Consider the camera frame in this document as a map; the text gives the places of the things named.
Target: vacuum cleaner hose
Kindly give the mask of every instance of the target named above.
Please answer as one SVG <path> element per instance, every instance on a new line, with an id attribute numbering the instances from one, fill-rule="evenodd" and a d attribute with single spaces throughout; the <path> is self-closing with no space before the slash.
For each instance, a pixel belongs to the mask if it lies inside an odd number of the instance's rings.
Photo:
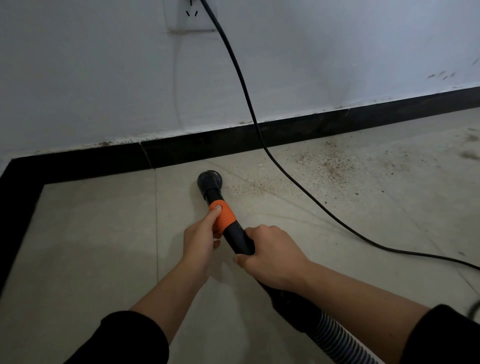
<path id="1" fill-rule="evenodd" d="M 197 185 L 210 208 L 221 204 L 217 227 L 236 254 L 255 254 L 255 244 L 224 202 L 220 189 L 222 177 L 214 170 L 198 176 Z M 374 364 L 375 359 L 334 319 L 312 302 L 296 293 L 260 285 L 272 300 L 272 306 L 296 330 L 306 333 L 337 364 Z"/>

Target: black baseboard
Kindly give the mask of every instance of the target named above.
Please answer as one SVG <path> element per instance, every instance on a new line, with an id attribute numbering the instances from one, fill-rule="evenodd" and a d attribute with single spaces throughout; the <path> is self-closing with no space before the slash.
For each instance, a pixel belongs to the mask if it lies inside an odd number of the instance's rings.
<path id="1" fill-rule="evenodd" d="M 480 107 L 480 87 L 264 122 L 268 146 L 352 132 L 395 122 Z M 43 185 L 159 168 L 261 148 L 252 124 L 143 143 L 105 146 L 13 159 L 0 178 L 5 239 L 0 254 L 0 291 Z"/>

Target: forearm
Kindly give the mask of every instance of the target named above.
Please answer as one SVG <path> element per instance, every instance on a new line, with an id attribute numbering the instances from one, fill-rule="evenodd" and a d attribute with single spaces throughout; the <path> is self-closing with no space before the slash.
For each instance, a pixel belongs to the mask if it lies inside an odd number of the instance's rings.
<path id="1" fill-rule="evenodd" d="M 153 319 L 171 344 L 193 299 L 202 287 L 202 272 L 181 260 L 130 310 Z"/>
<path id="2" fill-rule="evenodd" d="M 387 364 L 400 361 L 410 332 L 429 310 L 315 263 L 308 264 L 301 277 L 296 293 L 337 320 Z"/>

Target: right hand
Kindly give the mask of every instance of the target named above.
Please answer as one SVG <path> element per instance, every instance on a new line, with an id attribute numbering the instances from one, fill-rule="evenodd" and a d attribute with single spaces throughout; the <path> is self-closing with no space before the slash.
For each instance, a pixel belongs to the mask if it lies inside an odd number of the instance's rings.
<path id="1" fill-rule="evenodd" d="M 237 254 L 235 263 L 269 287 L 295 292 L 310 260 L 285 231 L 277 226 L 246 228 L 255 243 L 255 254 Z"/>

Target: light gray floor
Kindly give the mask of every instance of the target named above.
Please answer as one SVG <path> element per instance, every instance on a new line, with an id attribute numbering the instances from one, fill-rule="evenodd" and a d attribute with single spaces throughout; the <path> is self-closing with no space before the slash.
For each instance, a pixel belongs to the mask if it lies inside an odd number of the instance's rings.
<path id="1" fill-rule="evenodd" d="M 347 224 L 384 245 L 480 265 L 480 109 L 271 148 Z M 262 150 L 47 185 L 0 300 L 0 362 L 60 363 L 102 317 L 128 309 L 181 256 L 207 211 L 204 170 L 244 226 L 278 225 L 315 262 L 461 313 L 480 272 L 375 249 L 339 228 Z M 224 242 L 170 363 L 328 363 L 270 307 Z"/>

